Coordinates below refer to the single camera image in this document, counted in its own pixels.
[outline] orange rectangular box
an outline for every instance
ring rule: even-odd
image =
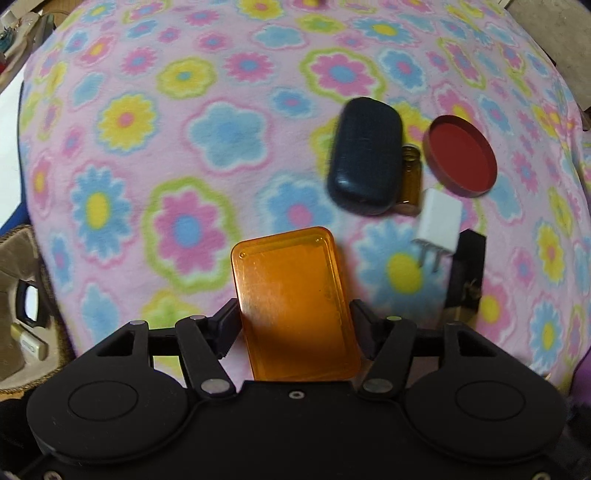
[[[312,227],[237,244],[232,268],[255,380],[345,380],[361,358],[335,240]]]

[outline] blue flower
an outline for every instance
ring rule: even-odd
[[[267,25],[256,32],[253,39],[272,50],[297,48],[306,44],[302,33],[298,29],[282,27],[281,25]]]
[[[513,134],[513,130],[509,124],[509,119],[501,110],[501,107],[494,101],[481,95],[478,99],[478,104],[482,108],[488,118],[497,126],[499,129],[506,134]]]
[[[104,340],[119,326],[117,305],[96,283],[86,286],[80,312],[94,343]]]
[[[428,267],[419,266],[420,247],[413,239],[411,225],[384,219],[365,226],[353,250],[359,259],[356,276],[374,310],[422,322],[437,317],[446,278],[441,268],[431,273],[434,258],[428,258]]]
[[[493,23],[488,23],[485,28],[486,31],[490,33],[493,37],[495,37],[497,40],[506,43],[507,45],[511,45],[512,47],[518,46],[518,44],[515,42],[515,39],[504,28],[501,28]]]
[[[440,20],[441,24],[445,27],[445,29],[451,33],[456,38],[461,38],[462,40],[466,39],[466,32],[464,32],[463,28],[460,27],[455,22],[450,22],[449,20]]]
[[[91,72],[87,74],[78,84],[73,88],[70,94],[70,100],[74,108],[79,108],[92,100],[96,99],[100,93],[105,81],[105,74],[98,72]]]
[[[267,122],[259,112],[215,102],[189,122],[188,136],[213,168],[232,170],[266,160],[266,131]]]
[[[424,90],[427,86],[425,72],[404,51],[384,50],[378,56],[378,63],[393,81],[410,92]]]
[[[51,278],[60,291],[69,291],[73,286],[71,249],[66,238],[60,233],[53,234],[49,244],[50,255],[47,259],[47,268],[51,272]]]
[[[337,212],[318,179],[276,175],[257,194],[256,204],[267,234],[317,225],[335,232]]]
[[[417,27],[419,30],[425,33],[435,33],[435,27],[433,26],[433,22],[431,22],[431,20],[428,20],[427,18],[408,14],[400,14],[397,15],[397,17],[406,20],[408,23]]]
[[[122,253],[131,237],[131,202],[125,197],[125,183],[114,178],[107,167],[89,165],[75,178],[70,193],[78,240],[85,252],[108,262]]]
[[[484,65],[484,67],[488,70],[488,73],[494,75],[495,77],[503,78],[503,74],[501,73],[500,68],[497,66],[495,61],[488,57],[484,52],[479,51],[476,54],[476,57]]]
[[[574,246],[574,277],[581,295],[587,295],[591,288],[590,268],[589,254],[581,245],[576,244]]]
[[[379,41],[392,42],[398,45],[413,45],[417,42],[415,36],[401,23],[381,18],[358,18],[353,20],[353,26],[363,32],[366,37]]]
[[[80,19],[84,23],[94,23],[99,20],[110,17],[115,12],[117,4],[115,2],[103,2],[97,4],[88,10]]]
[[[75,53],[82,50],[88,42],[88,33],[84,30],[75,32],[68,40],[64,50],[68,53]]]
[[[312,101],[295,88],[275,88],[271,94],[271,106],[290,118],[308,118],[314,111]]]
[[[138,23],[134,27],[131,27],[127,31],[126,36],[127,38],[140,38],[145,35],[149,35],[154,31],[157,25],[158,22],[156,22],[156,20],[145,20]]]
[[[563,347],[563,331],[560,313],[556,307],[548,300],[540,300],[534,306],[534,315],[530,320],[533,370],[548,373],[552,369]]]
[[[499,215],[508,223],[521,218],[523,211],[515,189],[509,178],[503,173],[499,173],[495,185],[487,197],[495,203]]]
[[[521,94],[519,93],[519,91],[515,90],[514,88],[511,89],[511,93],[513,94],[513,96],[517,99],[517,101],[523,105],[524,107],[528,107],[530,106],[530,103],[527,101],[527,99]]]

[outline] white power adapter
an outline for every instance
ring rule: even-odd
[[[423,209],[418,221],[414,241],[422,246],[419,265],[422,265],[427,250],[436,251],[433,271],[439,268],[443,255],[456,252],[462,223],[462,203],[436,189],[427,189],[423,196]]]

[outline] screw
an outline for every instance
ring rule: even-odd
[[[230,390],[230,382],[223,378],[208,378],[201,384],[201,390],[210,395],[222,395]]]
[[[301,400],[305,396],[306,396],[306,394],[304,392],[302,392],[301,390],[294,390],[294,391],[291,391],[289,394],[289,397],[292,400]]]
[[[388,393],[393,388],[392,382],[385,378],[370,378],[363,382],[363,389],[369,393]]]
[[[62,478],[59,473],[49,470],[43,474],[43,480],[62,480]]]

